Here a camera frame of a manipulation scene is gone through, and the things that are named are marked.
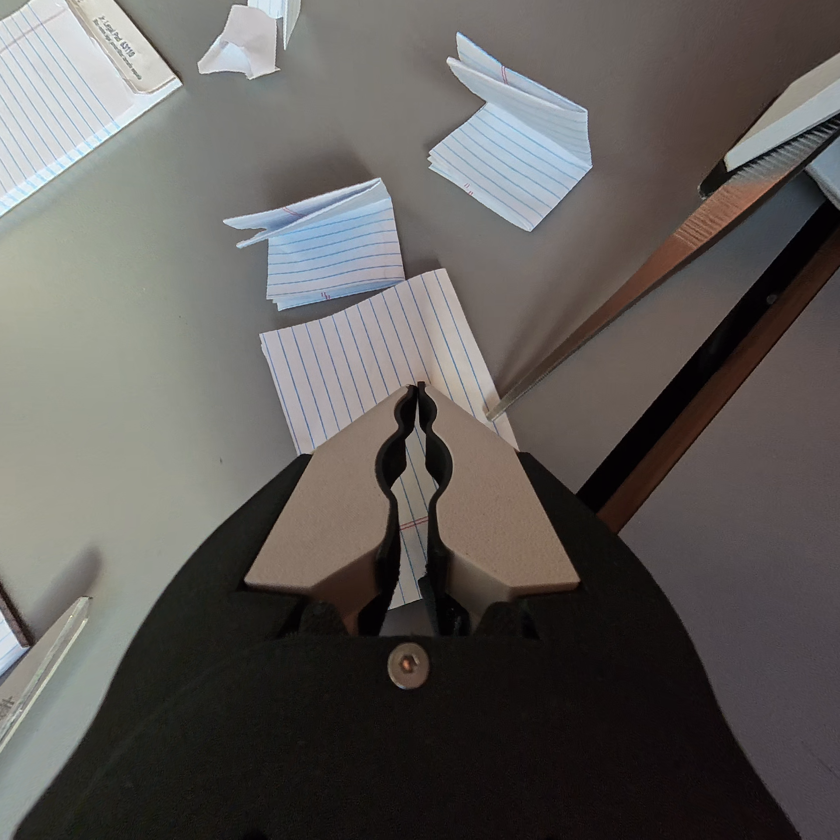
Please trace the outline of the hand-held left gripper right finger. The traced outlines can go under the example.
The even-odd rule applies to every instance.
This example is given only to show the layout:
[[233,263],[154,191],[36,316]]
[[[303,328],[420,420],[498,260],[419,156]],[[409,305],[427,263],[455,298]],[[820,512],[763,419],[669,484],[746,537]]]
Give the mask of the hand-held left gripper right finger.
[[421,592],[436,635],[466,636],[494,604],[581,582],[514,445],[437,388],[418,385],[428,504]]

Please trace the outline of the grey desk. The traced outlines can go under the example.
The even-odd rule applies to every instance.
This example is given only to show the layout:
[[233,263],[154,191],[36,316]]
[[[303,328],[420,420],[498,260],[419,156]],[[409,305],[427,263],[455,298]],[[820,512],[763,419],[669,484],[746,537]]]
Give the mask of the grey desk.
[[[158,594],[295,456],[266,246],[226,217],[381,177],[406,275],[444,267],[503,393],[698,203],[838,2],[303,2],[281,71],[200,75],[231,2],[125,2],[183,88],[2,219],[2,581],[91,623],[2,758],[2,838],[67,760]],[[589,111],[593,168],[531,233],[427,168],[479,107],[462,32]]]
[[838,458],[835,274],[621,531],[803,838],[839,838]]

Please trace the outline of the lined paper sheet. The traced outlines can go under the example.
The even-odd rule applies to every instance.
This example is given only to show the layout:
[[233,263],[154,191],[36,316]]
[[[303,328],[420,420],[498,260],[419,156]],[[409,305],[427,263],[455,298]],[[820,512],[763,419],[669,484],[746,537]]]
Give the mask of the lined paper sheet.
[[[398,283],[327,318],[264,333],[264,355],[300,455],[314,450],[406,385],[444,393],[508,443],[507,416],[490,422],[499,396],[444,269]],[[437,488],[419,426],[406,439],[406,468],[392,487],[400,523],[400,574],[389,608],[420,599],[428,504]]]
[[589,113],[462,33],[456,45],[448,67],[484,105],[429,151],[429,169],[531,232],[592,168]]

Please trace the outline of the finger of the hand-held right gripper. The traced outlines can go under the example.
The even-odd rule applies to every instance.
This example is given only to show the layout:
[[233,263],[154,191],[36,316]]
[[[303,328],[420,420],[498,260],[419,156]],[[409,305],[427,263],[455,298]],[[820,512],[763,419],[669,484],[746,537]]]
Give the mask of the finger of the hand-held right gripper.
[[728,172],[839,113],[839,55],[787,87],[723,158]]
[[839,209],[839,158],[817,157],[806,166],[805,172],[832,205]]

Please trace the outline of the crumpled white paper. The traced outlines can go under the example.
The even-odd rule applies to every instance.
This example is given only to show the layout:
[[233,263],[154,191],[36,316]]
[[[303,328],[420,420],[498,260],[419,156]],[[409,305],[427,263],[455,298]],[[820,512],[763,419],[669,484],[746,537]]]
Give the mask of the crumpled white paper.
[[231,6],[223,32],[197,62],[199,73],[235,72],[249,80],[278,71],[277,20],[258,7]]

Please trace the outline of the white grid-creased folded paper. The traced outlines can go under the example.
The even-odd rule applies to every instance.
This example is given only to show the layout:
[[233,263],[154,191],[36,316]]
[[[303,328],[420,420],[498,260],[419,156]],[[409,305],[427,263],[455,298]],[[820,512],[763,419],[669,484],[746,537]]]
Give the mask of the white grid-creased folded paper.
[[392,198],[381,178],[224,224],[268,243],[266,297],[279,311],[378,291],[405,279]]

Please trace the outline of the metal tweezers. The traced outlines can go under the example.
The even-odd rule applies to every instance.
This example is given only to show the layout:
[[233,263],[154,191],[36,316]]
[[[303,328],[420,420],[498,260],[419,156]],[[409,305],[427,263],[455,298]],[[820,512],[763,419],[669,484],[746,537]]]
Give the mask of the metal tweezers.
[[739,226],[834,142],[838,131],[839,118],[834,116],[727,175],[719,164],[702,183],[715,189],[698,208],[598,309],[487,409],[487,419],[498,419],[624,312]]

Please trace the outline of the lined notepad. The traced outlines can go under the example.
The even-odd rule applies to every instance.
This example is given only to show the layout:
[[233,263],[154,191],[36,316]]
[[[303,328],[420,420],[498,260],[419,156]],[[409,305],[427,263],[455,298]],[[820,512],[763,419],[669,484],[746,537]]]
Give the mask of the lined notepad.
[[181,86],[113,1],[32,1],[1,21],[1,215]]

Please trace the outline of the small folded lined paper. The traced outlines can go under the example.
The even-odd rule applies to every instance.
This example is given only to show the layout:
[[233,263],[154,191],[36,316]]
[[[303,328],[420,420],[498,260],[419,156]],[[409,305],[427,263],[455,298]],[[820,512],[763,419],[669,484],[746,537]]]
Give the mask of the small folded lined paper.
[[301,1],[247,1],[247,5],[257,8],[278,23],[283,48],[287,49],[300,15]]

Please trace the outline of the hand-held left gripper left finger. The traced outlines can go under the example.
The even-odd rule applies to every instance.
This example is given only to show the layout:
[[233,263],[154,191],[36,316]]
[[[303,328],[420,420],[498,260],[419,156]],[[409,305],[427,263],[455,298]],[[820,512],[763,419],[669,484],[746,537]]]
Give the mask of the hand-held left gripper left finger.
[[400,574],[398,505],[417,387],[406,385],[311,454],[245,585],[333,605],[351,634],[378,636]]

